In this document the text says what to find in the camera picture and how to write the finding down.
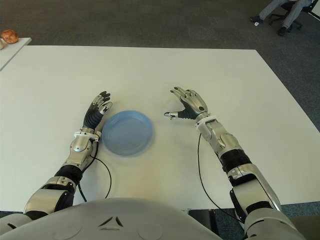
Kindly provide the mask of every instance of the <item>gray carpet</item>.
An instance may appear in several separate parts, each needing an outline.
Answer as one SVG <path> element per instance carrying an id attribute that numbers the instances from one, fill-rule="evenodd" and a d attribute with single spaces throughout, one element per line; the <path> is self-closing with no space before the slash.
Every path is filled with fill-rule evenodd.
<path id="1" fill-rule="evenodd" d="M 31 37 L 31 45 L 256 49 L 320 130 L 320 21 L 303 12 L 302 29 L 279 37 L 280 22 L 249 22 L 268 2 L 0 0 L 0 31 L 14 29 Z M 319 203 L 283 210 L 289 216 L 320 214 Z M 221 236 L 241 239 L 238 223 L 216 214 Z"/>

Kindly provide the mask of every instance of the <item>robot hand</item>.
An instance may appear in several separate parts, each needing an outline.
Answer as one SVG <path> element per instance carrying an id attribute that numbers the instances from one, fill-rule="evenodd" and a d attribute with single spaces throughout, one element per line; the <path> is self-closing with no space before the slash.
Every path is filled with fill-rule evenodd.
<path id="1" fill-rule="evenodd" d="M 164 114 L 166 117 L 196 119 L 200 114 L 208 112 L 206 103 L 194 90 L 183 90 L 181 87 L 175 86 L 170 92 L 179 98 L 185 109 L 178 112 L 166 112 Z"/>
<path id="2" fill-rule="evenodd" d="M 109 100 L 110 93 L 107 93 L 107 91 L 101 92 L 94 98 L 85 114 L 83 120 L 84 128 L 96 129 L 103 115 L 112 107 L 112 102 Z"/>

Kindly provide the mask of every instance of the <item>office chair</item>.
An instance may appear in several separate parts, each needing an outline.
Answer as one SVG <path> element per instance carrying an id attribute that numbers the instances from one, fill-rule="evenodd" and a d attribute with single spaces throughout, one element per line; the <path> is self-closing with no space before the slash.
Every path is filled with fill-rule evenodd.
<path id="1" fill-rule="evenodd" d="M 318 2 L 318 0 L 314 0 L 313 3 L 311 3 L 309 6 L 305 6 L 304 8 L 302 8 L 301 12 L 310 13 L 317 2 Z M 282 4 L 281 7 L 284 10 L 286 10 L 287 12 L 285 13 L 285 15 L 271 14 L 269 16 L 269 19 L 270 19 L 269 25 L 272 25 L 276 21 L 284 20 L 289 15 L 289 13 L 295 3 L 296 3 L 296 1 L 291 1 L 291 2 L 286 2 L 285 4 Z M 293 23 L 291 24 L 291 26 L 287 30 L 288 32 L 291 32 L 293 24 L 297 25 L 298 30 L 300 30 L 302 28 L 302 24 L 300 22 L 294 20 Z"/>

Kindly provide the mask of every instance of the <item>person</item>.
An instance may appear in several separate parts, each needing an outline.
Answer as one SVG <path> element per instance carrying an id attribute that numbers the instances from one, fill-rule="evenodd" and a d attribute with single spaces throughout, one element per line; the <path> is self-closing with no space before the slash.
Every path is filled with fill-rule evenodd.
<path id="1" fill-rule="evenodd" d="M 273 0 L 269 3 L 268 6 L 266 6 L 258 16 L 252 16 L 250 17 L 250 21 L 253 23 L 263 23 L 266 17 L 272 13 L 273 10 L 275 10 L 278 6 L 281 6 L 282 4 L 289 3 L 289 2 L 296 2 L 288 14 L 286 18 L 284 19 L 282 23 L 282 27 L 277 31 L 277 34 L 279 36 L 285 35 L 287 29 L 291 26 L 293 21 L 299 16 L 302 8 L 310 6 L 310 4 L 313 2 L 313 0 Z"/>

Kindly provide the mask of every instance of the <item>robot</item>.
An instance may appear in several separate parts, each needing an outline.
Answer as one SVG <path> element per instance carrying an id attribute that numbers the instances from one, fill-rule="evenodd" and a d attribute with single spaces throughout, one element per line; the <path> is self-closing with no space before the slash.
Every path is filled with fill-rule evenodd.
<path id="1" fill-rule="evenodd" d="M 195 127 L 218 157 L 231 183 L 230 197 L 249 240 L 305 240 L 281 212 L 267 180 L 238 140 L 208 113 L 194 90 L 171 90 L 185 109 L 164 116 L 195 120 Z M 110 93 L 90 104 L 62 167 L 26 203 L 24 213 L 0 218 L 2 240 L 221 240 L 185 212 L 139 198 L 107 198 L 73 206 L 74 194 L 101 136 L 96 127 L 112 107 Z"/>

